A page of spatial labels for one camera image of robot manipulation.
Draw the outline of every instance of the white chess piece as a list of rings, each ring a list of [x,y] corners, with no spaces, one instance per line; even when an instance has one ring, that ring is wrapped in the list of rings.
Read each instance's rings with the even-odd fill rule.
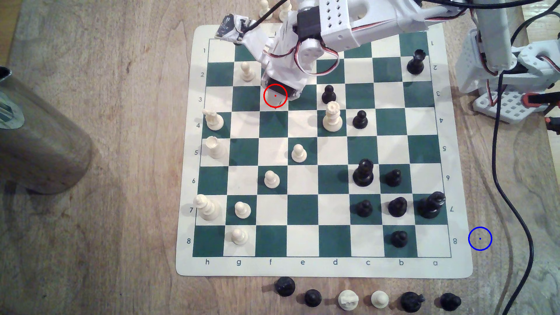
[[[215,136],[206,138],[206,147],[208,148],[208,155],[213,159],[219,159],[226,153],[226,148]]]
[[[245,232],[241,229],[234,229],[231,232],[231,241],[234,242],[237,245],[243,245],[243,244],[247,243],[248,239],[249,239],[249,236],[247,235],[247,232]]]
[[[360,299],[352,290],[344,290],[338,295],[338,305],[345,311],[351,311],[358,306]]]
[[[265,15],[269,10],[270,10],[270,8],[268,7],[268,1],[267,0],[260,0],[259,17],[263,17],[263,15]],[[272,14],[269,15],[266,19],[270,20],[271,18],[272,18]]]
[[[326,105],[326,115],[323,118],[323,127],[330,132],[339,131],[342,128],[342,118],[340,117],[340,104],[330,101]]]
[[[293,146],[292,150],[292,160],[296,163],[301,163],[307,159],[307,151],[305,151],[304,147],[300,144],[296,144]]]
[[[241,63],[241,79],[245,82],[251,82],[254,78],[255,71],[251,70],[247,61],[243,61]]]
[[[220,205],[208,199],[203,194],[194,198],[194,206],[198,209],[200,217],[206,221],[212,221],[220,214]]]
[[[371,304],[376,308],[384,308],[389,304],[389,296],[383,291],[375,291],[371,294]]]
[[[239,219],[247,219],[251,215],[251,206],[245,202],[237,201],[235,203],[235,215]]]
[[[203,109],[202,113],[204,114],[204,118],[206,119],[206,124],[208,125],[208,128],[216,131],[216,130],[220,130],[220,128],[223,127],[223,118],[221,115],[208,109]]]
[[[267,170],[267,172],[264,173],[264,184],[268,188],[276,188],[280,185],[280,177],[275,172]]]

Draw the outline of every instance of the chessboard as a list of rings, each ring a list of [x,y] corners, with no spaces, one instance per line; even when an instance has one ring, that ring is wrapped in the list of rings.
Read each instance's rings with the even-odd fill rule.
[[[280,24],[263,24],[270,37]],[[325,76],[311,77],[301,96],[269,107],[260,86],[263,70],[243,45],[214,39],[218,25],[196,29],[190,67],[183,177],[179,208],[176,269],[190,276],[313,276],[462,278],[473,271],[469,228],[455,130],[449,70],[441,24],[364,44],[340,53],[340,64]],[[406,70],[416,49],[427,53],[424,71]],[[240,78],[241,62],[256,76]],[[334,62],[325,54],[314,71]],[[324,129],[321,95],[332,85],[343,127]],[[210,130],[203,109],[217,112],[224,125]],[[365,129],[352,126],[359,110]],[[206,138],[227,149],[208,156]],[[307,152],[303,163],[291,158],[295,144]],[[359,187],[352,173],[361,159],[374,162],[374,182]],[[384,174],[400,169],[402,183],[390,187]],[[270,189],[264,173],[278,174]],[[415,210],[420,199],[444,192],[446,203],[434,219]],[[204,194],[221,208],[207,221],[193,200]],[[388,203],[407,200],[402,217]],[[369,200],[374,211],[356,214]],[[240,219],[241,201],[251,214]],[[234,229],[247,232],[236,245]],[[408,233],[403,248],[391,245],[392,232]]]

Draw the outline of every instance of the wooden table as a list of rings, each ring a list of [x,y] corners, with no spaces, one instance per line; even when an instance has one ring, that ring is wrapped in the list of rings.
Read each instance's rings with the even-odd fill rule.
[[[254,1],[26,0],[9,66],[93,138],[91,170],[66,193],[38,196],[0,182],[0,313],[342,314],[344,289],[391,301],[423,293],[417,314],[444,314],[434,300],[463,297],[457,314],[497,314],[527,262],[525,235],[491,177],[493,119],[472,111],[456,87],[455,119],[469,226],[493,234],[473,250],[459,280],[295,278],[297,293],[321,291],[316,309],[281,298],[272,277],[183,277],[175,272],[181,163],[194,29]],[[468,17],[445,26],[450,64]],[[510,314],[558,314],[560,198],[541,115],[500,126],[498,174],[535,240],[533,272]],[[376,310],[360,301],[353,314]]]

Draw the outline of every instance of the red circle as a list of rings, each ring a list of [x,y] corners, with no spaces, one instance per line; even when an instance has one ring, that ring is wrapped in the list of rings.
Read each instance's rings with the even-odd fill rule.
[[[278,85],[279,87],[283,88],[284,91],[286,92],[286,99],[284,99],[284,103],[282,103],[282,104],[280,104],[280,105],[278,105],[278,106],[272,106],[272,105],[268,104],[268,102],[267,102],[267,97],[266,97],[266,95],[267,95],[267,90],[268,90],[269,87],[271,87],[271,86],[273,86],[273,85]],[[286,91],[286,88],[283,87],[281,84],[274,83],[274,84],[271,84],[271,85],[267,86],[267,88],[264,89],[263,99],[264,99],[264,102],[265,102],[268,106],[270,106],[270,107],[272,107],[272,108],[279,108],[279,107],[284,106],[284,104],[288,101],[288,91]]]

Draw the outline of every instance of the blue circle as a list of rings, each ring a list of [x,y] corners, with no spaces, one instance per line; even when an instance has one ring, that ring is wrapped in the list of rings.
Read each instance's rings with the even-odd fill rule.
[[[473,231],[476,230],[476,229],[484,229],[484,230],[486,230],[486,231],[490,234],[490,244],[488,244],[488,246],[484,247],[483,249],[475,248],[475,247],[470,243],[470,235],[471,235],[471,234],[473,233]],[[472,229],[472,230],[470,231],[469,237],[468,237],[467,240],[469,241],[469,245],[470,245],[473,249],[475,249],[476,251],[480,251],[480,252],[481,252],[481,251],[485,251],[486,249],[488,249],[488,247],[490,247],[490,245],[492,245],[492,233],[490,232],[490,230],[488,230],[487,228],[485,228],[485,227],[483,227],[483,226],[477,226],[476,228],[474,228],[474,229]]]

